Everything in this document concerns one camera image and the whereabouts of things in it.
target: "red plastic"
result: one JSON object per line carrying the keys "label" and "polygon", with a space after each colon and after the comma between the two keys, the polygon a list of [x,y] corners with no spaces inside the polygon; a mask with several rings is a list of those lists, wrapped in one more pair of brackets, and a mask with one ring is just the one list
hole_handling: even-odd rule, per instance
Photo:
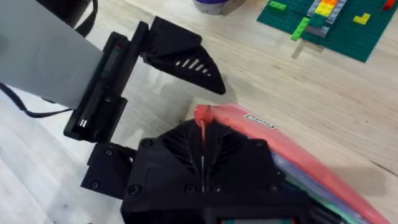
{"label": "red plastic", "polygon": [[395,4],[396,0],[387,0],[386,3],[383,6],[383,10],[390,10],[393,5]]}
{"label": "red plastic", "polygon": [[203,128],[215,119],[250,138],[266,140],[270,150],[305,171],[368,221],[374,224],[390,223],[314,156],[275,129],[271,124],[258,119],[250,111],[233,104],[219,106],[198,105],[194,115],[196,123]]}

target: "sticker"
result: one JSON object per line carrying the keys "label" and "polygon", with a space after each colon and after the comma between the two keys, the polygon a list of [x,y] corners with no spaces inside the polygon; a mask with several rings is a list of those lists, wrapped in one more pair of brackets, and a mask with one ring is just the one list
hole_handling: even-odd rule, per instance
{"label": "sticker", "polygon": [[274,126],[274,125],[268,123],[267,121],[263,121],[263,120],[260,119],[260,118],[256,118],[255,116],[253,116],[253,115],[251,115],[251,114],[246,114],[246,115],[244,115],[244,117],[247,118],[247,119],[250,119],[250,120],[252,120],[252,121],[261,123],[261,124],[267,126],[268,128],[275,129],[275,126]]}

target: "wooden table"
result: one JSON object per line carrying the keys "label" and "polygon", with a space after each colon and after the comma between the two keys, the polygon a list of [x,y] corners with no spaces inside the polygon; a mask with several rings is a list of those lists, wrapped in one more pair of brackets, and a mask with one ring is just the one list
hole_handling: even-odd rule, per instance
{"label": "wooden table", "polygon": [[[361,63],[257,23],[265,4],[247,0],[222,17],[198,12],[191,0],[100,0],[88,37],[97,47],[111,31],[131,36],[157,15],[202,35],[227,84],[227,94],[214,95],[139,61],[113,141],[136,147],[174,127],[196,102],[238,103],[398,223],[398,17]],[[31,110],[61,108],[19,93]],[[2,94],[0,107],[0,223],[122,223],[120,201],[79,187],[93,145],[63,136],[70,114],[30,119]]]}

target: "black cable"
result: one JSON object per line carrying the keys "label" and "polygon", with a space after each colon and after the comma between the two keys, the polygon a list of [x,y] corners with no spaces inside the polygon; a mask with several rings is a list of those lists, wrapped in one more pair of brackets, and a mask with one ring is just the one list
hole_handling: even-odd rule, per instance
{"label": "black cable", "polygon": [[98,12],[98,0],[93,0],[93,12],[91,12],[91,14],[87,17],[87,19],[83,21],[80,24],[80,26],[75,29],[83,37],[86,37],[91,32],[95,23],[97,12]]}
{"label": "black cable", "polygon": [[60,114],[60,113],[64,113],[67,111],[71,111],[72,109],[65,109],[65,110],[61,110],[61,111],[54,111],[54,112],[47,112],[47,113],[35,113],[35,112],[31,112],[29,111],[24,102],[22,102],[22,100],[19,98],[19,96],[12,91],[8,86],[6,86],[3,83],[0,83],[0,90],[5,93],[10,100],[21,110],[23,111],[27,116],[30,116],[31,118],[46,118],[49,116],[53,116],[56,114]]}

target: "lego baseplate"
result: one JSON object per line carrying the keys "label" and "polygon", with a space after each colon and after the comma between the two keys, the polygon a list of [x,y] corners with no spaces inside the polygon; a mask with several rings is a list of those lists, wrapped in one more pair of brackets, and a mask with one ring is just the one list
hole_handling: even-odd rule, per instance
{"label": "lego baseplate", "polygon": [[[270,2],[275,1],[267,3],[257,21],[293,34],[304,17],[311,18],[307,14],[314,0],[276,0],[286,5],[283,10],[270,6]],[[300,37],[365,62],[398,6],[395,4],[389,10],[382,10],[385,3],[386,0],[347,0],[334,23],[325,22],[330,27],[325,37],[311,34],[308,30]],[[353,21],[356,16],[364,14],[371,16],[365,25]]]}

